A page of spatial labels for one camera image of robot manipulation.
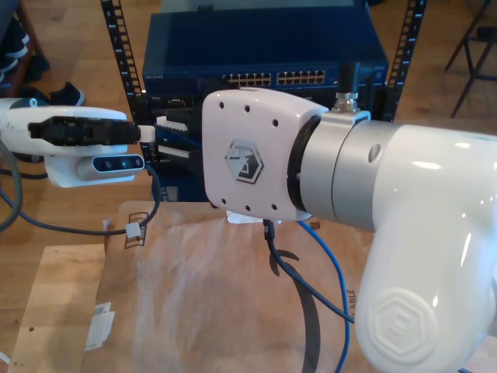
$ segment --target brown paper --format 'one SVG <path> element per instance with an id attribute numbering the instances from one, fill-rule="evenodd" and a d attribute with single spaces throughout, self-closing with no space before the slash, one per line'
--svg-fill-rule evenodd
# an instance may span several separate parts
<path id="1" fill-rule="evenodd" d="M 151 208 L 128 202 L 113 226 Z M 341 264 L 353 314 L 372 236 L 329 221 L 313 225 Z M 305 230 L 276 225 L 275 243 L 308 283 L 342 308 L 335 268 Z M 164 203 L 142 241 L 129 246 L 123 236 L 108 242 L 97 304 L 111 302 L 115 317 L 103 347 L 85 353 L 83 372 L 335 370 L 343 320 L 281 269 L 276 274 L 261 223 L 230 224 L 209 204 Z M 353 328 L 351 337 L 343 371 L 375 371 Z"/>

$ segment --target cable connector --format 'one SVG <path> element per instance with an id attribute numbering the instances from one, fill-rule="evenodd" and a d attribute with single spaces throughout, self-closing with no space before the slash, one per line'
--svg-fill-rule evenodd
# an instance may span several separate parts
<path id="1" fill-rule="evenodd" d="M 262 220 L 262 223 L 264 224 L 264 239 L 266 241 L 273 241 L 274 240 L 274 224 L 272 221 L 268 219 Z"/>

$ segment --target hexagonal logo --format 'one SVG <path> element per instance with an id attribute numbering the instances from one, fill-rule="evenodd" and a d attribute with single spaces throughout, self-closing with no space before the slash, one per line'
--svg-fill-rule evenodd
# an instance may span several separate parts
<path id="1" fill-rule="evenodd" d="M 367 323 L 376 348 L 393 361 L 414 364 L 433 350 L 436 321 L 417 295 L 389 291 L 370 310 Z"/>
<path id="2" fill-rule="evenodd" d="M 255 184 L 264 169 L 254 141 L 236 138 L 224 159 L 233 177 L 243 183 Z"/>

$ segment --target robotic arm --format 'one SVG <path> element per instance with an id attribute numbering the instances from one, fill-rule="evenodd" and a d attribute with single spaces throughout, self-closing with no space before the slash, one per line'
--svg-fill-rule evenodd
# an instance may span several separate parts
<path id="1" fill-rule="evenodd" d="M 353 96 L 330 111 L 254 88 L 210 94 L 202 123 L 213 204 L 376 232 L 355 318 L 376 368 L 463 366 L 495 318 L 496 137 L 370 120 Z"/>
<path id="2" fill-rule="evenodd" d="M 0 100 L 0 134 L 7 149 L 43 155 L 48 177 L 58 187 L 132 180 L 144 169 L 144 160 L 138 154 L 125 154 L 127 145 L 155 139 L 153 127 L 126 122 L 126 114 L 114 110 L 72 106 L 7 109 Z"/>

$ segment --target white connector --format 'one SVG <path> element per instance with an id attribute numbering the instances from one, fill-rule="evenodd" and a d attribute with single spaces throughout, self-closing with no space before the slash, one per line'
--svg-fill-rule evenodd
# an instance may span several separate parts
<path id="1" fill-rule="evenodd" d="M 154 142 L 155 141 L 155 127 L 154 126 L 138 126 L 140 128 L 140 142 Z"/>
<path id="2" fill-rule="evenodd" d="M 157 117 L 157 125 L 159 127 L 164 127 L 169 130 L 175 130 L 175 131 L 188 131 L 188 128 L 184 123 L 180 122 L 173 122 L 171 120 L 168 120 L 166 116 L 163 117 Z"/>

